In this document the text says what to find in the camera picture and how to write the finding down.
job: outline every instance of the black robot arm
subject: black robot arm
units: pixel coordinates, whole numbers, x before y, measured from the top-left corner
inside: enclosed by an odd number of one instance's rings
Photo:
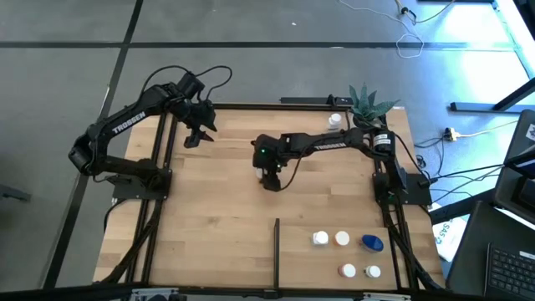
[[[374,145],[364,142],[364,135],[374,141]],[[316,151],[328,151],[340,148],[355,148],[369,158],[382,161],[389,176],[392,190],[406,188],[405,170],[395,158],[395,134],[389,130],[373,129],[366,132],[359,128],[341,130],[340,132],[308,135],[305,133],[282,134],[279,139],[260,135],[252,141],[255,151],[252,165],[262,169],[262,184],[270,191],[280,191],[277,173],[292,159],[301,159]]]
[[[210,100],[199,100],[193,103],[191,99],[204,89],[205,85],[191,72],[184,74],[177,83],[155,84],[141,93],[139,99],[132,105],[124,107],[108,118],[104,118],[90,125],[83,135],[74,143],[69,152],[69,159],[76,168],[86,176],[97,176],[102,172],[112,172],[118,175],[105,179],[114,185],[133,185],[137,183],[140,189],[135,196],[147,196],[144,192],[160,192],[165,194],[170,179],[170,171],[159,169],[150,159],[130,161],[123,158],[108,156],[108,144],[120,133],[128,130],[143,119],[172,113],[179,122],[191,129],[191,135],[184,142],[185,147],[196,147],[200,140],[213,141],[201,126],[217,131],[214,126],[216,113]]]

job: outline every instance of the gray floor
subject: gray floor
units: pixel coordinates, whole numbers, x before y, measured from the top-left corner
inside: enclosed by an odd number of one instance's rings
[[[135,0],[0,0],[2,41],[122,41]],[[405,0],[421,18],[443,4]],[[361,7],[395,14],[394,1],[359,1]],[[426,42],[508,43],[500,19],[486,4],[455,4],[448,13],[416,27]],[[403,28],[370,12],[352,12],[334,0],[152,0],[145,1],[134,41],[353,41],[394,42]],[[413,54],[414,49],[403,50]],[[0,48],[0,183],[32,193],[31,202],[0,202],[0,290],[37,288],[65,213],[76,170],[67,159],[74,139],[96,119],[118,49]],[[213,92],[214,101],[277,102],[284,96],[347,95],[366,82],[378,100],[401,99],[415,141],[446,127],[470,134],[515,120],[515,115],[451,113],[452,101],[496,102],[528,77],[515,52],[425,50],[401,59],[395,49],[167,48],[131,49],[112,112],[135,100],[156,68],[183,64],[201,71],[215,64],[234,69],[232,81]],[[208,74],[207,85],[224,71]],[[177,80],[175,71],[153,82]],[[524,100],[535,103],[535,96]],[[446,143],[443,173],[501,162],[514,125],[488,135]],[[112,142],[122,156],[128,135]],[[436,172],[436,149],[418,151]],[[478,193],[496,178],[470,184]],[[439,181],[451,189],[462,181]],[[111,185],[90,183],[59,278],[60,286],[88,284],[102,240]],[[434,191],[437,198],[442,192]],[[447,204],[462,199],[453,195]]]

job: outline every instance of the blue bottle cap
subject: blue bottle cap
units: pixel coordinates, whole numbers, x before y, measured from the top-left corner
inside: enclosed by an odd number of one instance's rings
[[[381,239],[376,237],[375,235],[363,235],[362,243],[370,251],[373,251],[373,252],[383,251],[383,247],[384,247],[383,241],[381,241]]]

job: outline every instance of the green plant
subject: green plant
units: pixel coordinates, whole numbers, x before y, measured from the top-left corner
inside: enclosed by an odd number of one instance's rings
[[[364,121],[373,121],[375,118],[380,117],[386,112],[388,112],[392,107],[395,106],[400,100],[396,101],[384,101],[377,105],[374,105],[375,95],[377,91],[372,92],[368,95],[366,88],[366,83],[362,85],[362,90],[360,91],[360,99],[357,97],[357,92],[352,85],[349,86],[349,93],[353,99],[353,107],[351,108],[354,116],[358,120]]]

